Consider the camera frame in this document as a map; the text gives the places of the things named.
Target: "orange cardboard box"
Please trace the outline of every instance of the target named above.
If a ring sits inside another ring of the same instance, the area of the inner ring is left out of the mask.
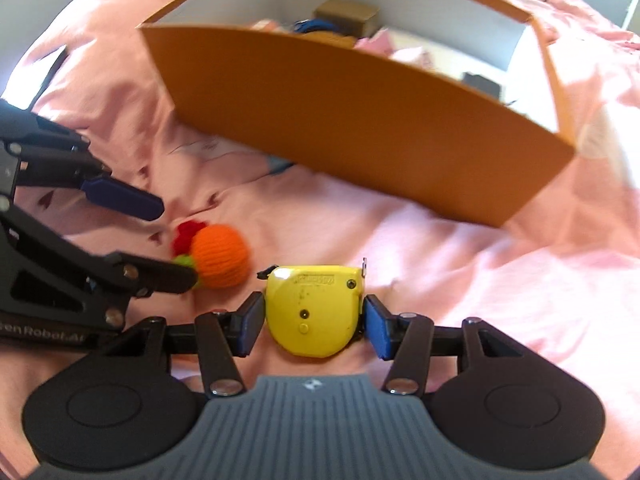
[[[435,70],[293,34],[327,0],[175,0],[140,26],[178,117],[456,220],[500,226],[574,154],[542,29],[505,0],[353,0]],[[480,73],[500,99],[462,83]]]

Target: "pink bedsheet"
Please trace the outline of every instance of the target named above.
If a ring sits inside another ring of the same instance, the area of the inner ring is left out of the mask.
[[[124,218],[72,190],[21,190],[23,208],[96,253],[125,249],[169,258],[172,228],[194,217],[237,227],[256,270],[274,263],[357,265],[366,256],[367,290],[392,310],[450,325],[480,316],[588,384],[607,411],[593,463],[611,479],[640,464],[638,37],[580,0],[511,0],[545,24],[580,155],[495,230],[443,220],[299,166],[266,176],[258,153],[180,149],[210,137],[175,121],[135,30],[168,1],[75,0],[18,67],[68,45],[70,57],[36,111],[89,135],[115,176],[164,198],[165,215],[151,223]],[[261,286],[156,295],[134,301],[128,321],[156,314],[188,322],[212,308],[235,309]],[[70,359],[1,348],[0,466],[12,478],[36,465],[20,428],[22,404]],[[388,364],[365,342],[329,360],[295,358],[263,331],[239,367],[249,384],[259,374],[362,371],[379,383]],[[195,362],[175,368],[198,385]],[[431,387],[452,373],[451,362],[436,364]]]

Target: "orange yarn toy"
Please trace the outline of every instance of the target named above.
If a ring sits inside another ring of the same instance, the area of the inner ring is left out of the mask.
[[[175,261],[193,266],[200,278],[199,283],[209,288],[245,282],[251,274],[251,263],[249,249],[240,233],[224,224],[196,224],[191,221],[178,227],[180,234],[174,240],[174,252],[182,255]]]

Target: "screw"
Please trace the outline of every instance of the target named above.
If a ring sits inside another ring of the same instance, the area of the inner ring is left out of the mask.
[[[209,386],[211,393],[219,397],[233,397],[243,389],[242,383],[235,379],[218,379]]]
[[[386,390],[394,395],[411,395],[418,391],[418,383],[413,379],[391,379],[386,385]]]
[[[117,308],[108,308],[104,313],[104,320],[114,328],[120,328],[124,325],[124,314]]]
[[[140,273],[138,272],[138,268],[131,264],[127,264],[122,268],[122,272],[125,278],[129,278],[130,280],[136,280]]]

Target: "gray ribbed gripper base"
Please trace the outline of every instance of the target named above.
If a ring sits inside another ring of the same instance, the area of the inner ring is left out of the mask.
[[[151,462],[99,474],[45,464],[29,478],[604,480],[587,460],[544,472],[481,462],[442,436],[420,400],[380,392],[367,376],[260,377],[240,397],[209,401],[191,433]]]

